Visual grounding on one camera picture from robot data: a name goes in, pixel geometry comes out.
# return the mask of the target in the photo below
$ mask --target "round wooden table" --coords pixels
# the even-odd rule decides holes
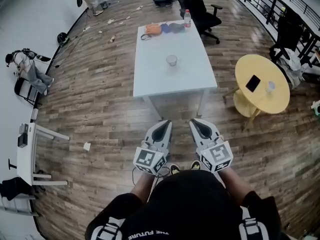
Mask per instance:
[[[260,79],[260,83],[251,92],[246,85],[253,75]],[[284,111],[289,104],[290,90],[285,76],[265,57],[256,54],[241,57],[235,65],[235,79],[238,86],[224,97],[233,94],[235,108],[241,115],[250,118],[244,130],[261,111],[277,114]],[[275,84],[272,92],[266,91],[269,81]]]

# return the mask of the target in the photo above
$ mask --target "black cap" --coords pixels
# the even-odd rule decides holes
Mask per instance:
[[[14,58],[13,54],[9,53],[5,56],[5,62],[9,65],[13,58]]]

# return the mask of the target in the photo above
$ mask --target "plastic bottle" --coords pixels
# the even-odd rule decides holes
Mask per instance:
[[[186,28],[186,30],[191,27],[191,15],[188,9],[185,10],[184,14],[184,27]]]

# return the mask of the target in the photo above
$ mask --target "black phone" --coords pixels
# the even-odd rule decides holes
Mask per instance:
[[[247,87],[253,93],[260,81],[261,80],[254,74],[245,87]]]

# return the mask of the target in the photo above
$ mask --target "plastic cup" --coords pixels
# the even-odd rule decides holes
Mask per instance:
[[[272,82],[272,81],[269,81],[267,87],[265,88],[265,90],[266,90],[268,93],[273,92],[275,89],[276,89],[276,85],[275,85],[275,83]]]
[[[166,57],[166,62],[168,62],[171,67],[174,67],[177,64],[177,61],[178,59],[174,55],[169,55]]]

